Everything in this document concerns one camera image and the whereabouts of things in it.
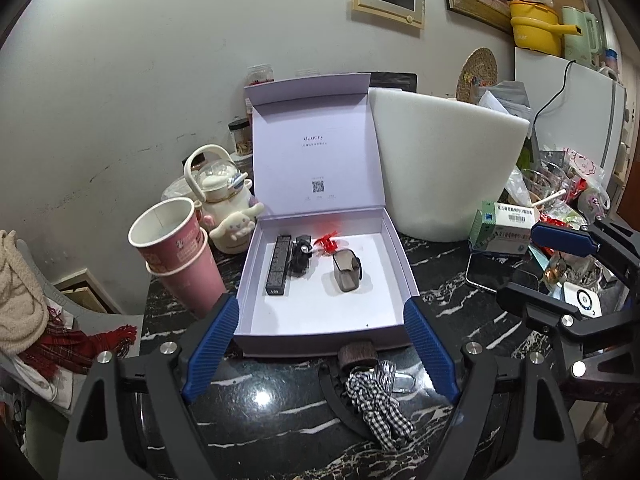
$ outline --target white refrigerator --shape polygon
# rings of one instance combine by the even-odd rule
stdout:
[[[516,81],[524,83],[535,115],[562,88],[569,63],[516,47]],[[607,187],[618,153],[625,88],[608,76],[574,63],[562,94],[536,121],[540,150],[572,148],[604,168]]]

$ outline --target green electric kettle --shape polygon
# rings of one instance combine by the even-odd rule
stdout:
[[[583,32],[581,36],[564,36],[564,58],[596,70],[593,54],[602,50],[596,17],[574,7],[563,7],[562,22],[565,25],[577,25]]]

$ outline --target red plaid scarf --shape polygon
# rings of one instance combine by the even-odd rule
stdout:
[[[65,328],[62,315],[49,307],[49,322],[40,338],[19,357],[35,368],[47,381],[62,366],[77,374],[87,375],[94,358],[109,350],[124,357],[136,341],[136,327],[124,325],[111,332],[87,335],[81,330]]]

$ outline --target brown hair clip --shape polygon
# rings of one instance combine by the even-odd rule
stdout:
[[[343,292],[355,290],[360,286],[362,265],[351,249],[341,249],[334,253],[334,276]]]

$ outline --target black power cord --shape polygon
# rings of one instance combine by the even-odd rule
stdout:
[[[542,108],[540,108],[540,110],[538,110],[538,113],[536,114],[536,116],[535,116],[535,117],[533,117],[533,124],[531,125],[532,129],[536,127],[536,121],[538,120],[538,116],[540,115],[540,112],[541,112],[542,110],[544,110],[546,107],[548,107],[548,106],[549,106],[553,101],[555,101],[555,100],[556,100],[556,98],[557,98],[557,97],[558,97],[562,92],[564,92],[564,88],[566,87],[566,75],[567,75],[567,74],[568,74],[568,72],[569,72],[569,67],[570,67],[573,63],[575,63],[575,59],[572,59],[569,63],[567,63],[567,64],[566,64],[566,67],[565,67],[565,69],[564,69],[564,81],[562,82],[562,88],[560,89],[560,91],[559,91],[556,95],[554,95],[546,105],[544,105]]]

